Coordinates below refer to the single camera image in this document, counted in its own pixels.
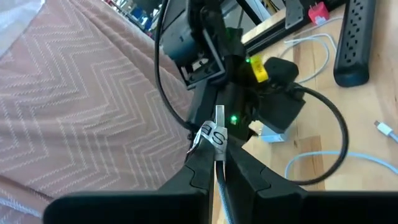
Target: usb connector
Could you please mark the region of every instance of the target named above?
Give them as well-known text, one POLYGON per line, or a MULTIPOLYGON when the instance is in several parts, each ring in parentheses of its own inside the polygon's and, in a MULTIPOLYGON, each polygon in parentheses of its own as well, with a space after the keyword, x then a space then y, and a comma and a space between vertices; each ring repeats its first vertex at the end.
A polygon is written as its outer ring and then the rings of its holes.
POLYGON ((385 136, 392 138, 393 140, 395 140, 395 142, 398 143, 398 136, 396 136, 394 134, 394 130, 392 130, 392 128, 390 128, 388 125, 386 125, 383 122, 379 122, 379 121, 375 121, 374 125, 377 127, 377 129, 383 133, 385 136))

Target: black power strip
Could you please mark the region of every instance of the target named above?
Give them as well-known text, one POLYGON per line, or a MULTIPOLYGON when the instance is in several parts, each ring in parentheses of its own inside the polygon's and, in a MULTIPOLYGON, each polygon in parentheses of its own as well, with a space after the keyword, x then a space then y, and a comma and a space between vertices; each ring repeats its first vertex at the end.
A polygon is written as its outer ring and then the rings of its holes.
POLYGON ((369 80, 375 7, 376 0, 349 0, 346 4, 334 67, 339 86, 357 86, 369 80))

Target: yellow tag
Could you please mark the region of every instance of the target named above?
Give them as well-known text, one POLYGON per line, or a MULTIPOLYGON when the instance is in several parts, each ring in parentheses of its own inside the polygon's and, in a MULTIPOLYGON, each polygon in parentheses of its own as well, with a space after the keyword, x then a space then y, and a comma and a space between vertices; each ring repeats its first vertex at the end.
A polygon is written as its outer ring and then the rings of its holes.
POLYGON ((250 58, 251 68, 256 76, 257 82, 264 82, 268 79, 268 73, 262 64, 260 55, 255 55, 250 58))

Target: white cable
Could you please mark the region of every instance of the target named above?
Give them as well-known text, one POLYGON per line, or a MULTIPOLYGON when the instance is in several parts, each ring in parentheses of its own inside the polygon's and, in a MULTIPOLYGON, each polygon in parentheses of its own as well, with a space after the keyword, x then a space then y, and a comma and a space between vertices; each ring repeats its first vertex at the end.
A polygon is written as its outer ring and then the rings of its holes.
POLYGON ((318 38, 314 38, 314 37, 306 37, 306 38, 302 38, 302 39, 297 39, 296 41, 291 40, 291 42, 288 43, 293 43, 291 46, 287 47, 279 57, 283 57, 288 50, 290 50, 292 47, 296 46, 297 44, 301 44, 302 42, 308 41, 308 40, 312 40, 312 41, 317 41, 319 43, 321 43, 325 50, 326 50, 326 59, 325 62, 323 63, 323 65, 312 75, 308 76, 307 78, 304 78, 303 80, 297 81, 297 83, 301 84, 301 83, 305 83, 313 78, 315 78, 317 75, 319 75, 326 67, 326 64, 329 62, 329 58, 330 58, 330 51, 329 48, 327 46, 327 44, 325 43, 325 41, 318 39, 318 38))
MULTIPOLYGON (((303 154, 297 155, 292 160, 290 160, 289 163, 287 164, 287 166, 285 168, 285 178, 288 179, 290 166, 297 159, 301 159, 303 157, 308 157, 308 156, 338 155, 338 154, 340 154, 339 151, 318 151, 318 152, 307 152, 307 153, 303 153, 303 154)), ((393 171, 395 174, 398 174, 398 168, 394 167, 393 165, 391 165, 390 163, 388 163, 388 162, 386 162, 386 161, 384 161, 382 159, 378 159, 376 157, 373 157, 373 156, 370 156, 370 155, 367 155, 367 154, 357 153, 357 152, 349 152, 347 154, 347 156, 357 157, 357 158, 360 158, 360 159, 366 159, 366 160, 378 163, 378 164, 380 164, 382 166, 387 167, 388 169, 393 171)))
MULTIPOLYGON (((393 140, 395 140, 396 143, 398 143, 398 136, 396 136, 394 134, 394 130, 392 130, 392 128, 390 128, 385 123, 379 122, 379 121, 375 121, 374 125, 376 125, 377 129, 381 133, 383 133, 385 136, 391 137, 393 140)), ((307 157, 307 156, 338 155, 338 154, 340 154, 339 151, 318 151, 318 152, 307 152, 307 153, 303 153, 303 154, 300 154, 298 156, 295 156, 292 160, 290 160, 287 163, 287 166, 285 168, 285 178, 287 179, 287 177, 289 175, 290 166, 297 159, 300 159, 300 158, 303 158, 303 157, 307 157)), ((388 162, 386 162, 386 161, 384 161, 382 159, 378 159, 376 157, 369 156, 367 154, 357 153, 357 152, 349 152, 347 154, 347 156, 353 156, 353 157, 357 157, 357 158, 360 158, 360 159, 366 159, 366 160, 369 160, 369 161, 372 161, 372 162, 376 162, 376 163, 378 163, 378 164, 380 164, 382 166, 387 167, 388 169, 393 171, 395 174, 398 174, 398 168, 394 167, 393 165, 389 164, 388 162)))
POLYGON ((333 46, 333 48, 334 48, 334 50, 335 50, 335 55, 336 55, 336 53, 337 53, 337 46, 336 46, 335 40, 334 40, 333 37, 332 37, 331 35, 329 35, 329 34, 315 34, 315 35, 311 35, 311 36, 303 37, 303 38, 299 38, 299 39, 295 39, 294 37, 299 36, 299 35, 302 35, 302 34, 304 34, 304 33, 306 33, 306 32, 310 32, 311 30, 315 30, 315 29, 317 29, 317 28, 319 28, 319 27, 321 27, 321 26, 324 26, 325 24, 328 24, 328 23, 330 23, 330 22, 333 22, 333 21, 336 21, 336 20, 339 20, 339 19, 342 19, 342 17, 335 17, 335 18, 329 19, 328 21, 326 21, 326 22, 324 22, 324 23, 322 23, 322 24, 320 24, 320 25, 311 27, 311 28, 309 28, 309 29, 307 29, 307 30, 304 30, 304 31, 298 33, 298 34, 295 34, 295 35, 292 37, 293 39, 285 40, 285 41, 284 41, 285 44, 291 44, 291 45, 288 46, 288 47, 279 55, 279 57, 281 57, 281 58, 282 58, 282 57, 287 53, 287 51, 289 51, 292 47, 295 47, 296 45, 301 44, 302 42, 308 41, 308 40, 314 40, 314 41, 317 41, 317 42, 321 43, 321 44, 324 46, 325 50, 326 50, 326 59, 325 59, 325 62, 323 63, 323 65, 322 65, 317 71, 315 71, 314 74, 308 76, 307 78, 304 78, 303 80, 297 81, 297 83, 305 83, 305 82, 307 82, 307 81, 309 81, 309 80, 315 78, 317 75, 319 75, 319 74, 325 69, 327 63, 329 62, 329 59, 330 59, 330 51, 329 51, 329 48, 328 48, 326 42, 323 41, 323 40, 321 40, 321 38, 318 38, 318 37, 327 37, 327 38, 329 38, 329 40, 330 40, 330 42, 331 42, 331 45, 333 46))

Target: wooden surface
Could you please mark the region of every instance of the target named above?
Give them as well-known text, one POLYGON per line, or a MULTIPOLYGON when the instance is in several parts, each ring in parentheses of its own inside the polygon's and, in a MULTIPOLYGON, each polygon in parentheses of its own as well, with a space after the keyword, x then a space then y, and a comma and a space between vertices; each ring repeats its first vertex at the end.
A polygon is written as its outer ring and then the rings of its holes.
MULTIPOLYGON (((329 98, 343 113, 349 128, 351 152, 366 153, 398 167, 398 144, 379 133, 374 126, 375 120, 385 122, 398 133, 398 1, 377 1, 376 19, 373 31, 371 54, 371 78, 362 86, 341 88, 333 78, 334 54, 324 72, 315 79, 303 84, 319 91, 329 98)), ((342 16, 344 7, 333 12, 331 17, 342 16)), ((243 42, 255 37, 264 29, 283 18, 278 13, 243 37, 243 42)), ((304 34, 327 33, 338 42, 342 21, 335 21, 317 30, 304 34)), ((329 49, 333 49, 327 39, 329 49)), ((278 56, 286 48, 283 41, 265 49, 262 54, 268 57, 278 56)), ((285 59, 295 62, 300 69, 298 79, 307 77, 319 68, 325 60, 325 49, 317 42, 304 42, 290 50, 285 59)), ((341 134, 336 119, 329 109, 305 96, 307 104, 291 127, 290 140, 283 143, 267 144, 252 138, 245 150, 280 175, 286 164, 295 155, 309 151, 336 151, 341 146, 341 134)), ((261 128, 258 123, 254 129, 261 128)), ((312 179, 324 173, 336 160, 336 156, 308 157, 297 161, 290 172, 291 179, 312 179)), ((389 169, 349 157, 338 172, 326 181, 307 190, 398 190, 398 179, 389 169)), ((225 223, 220 209, 217 190, 214 196, 213 223, 225 223)))

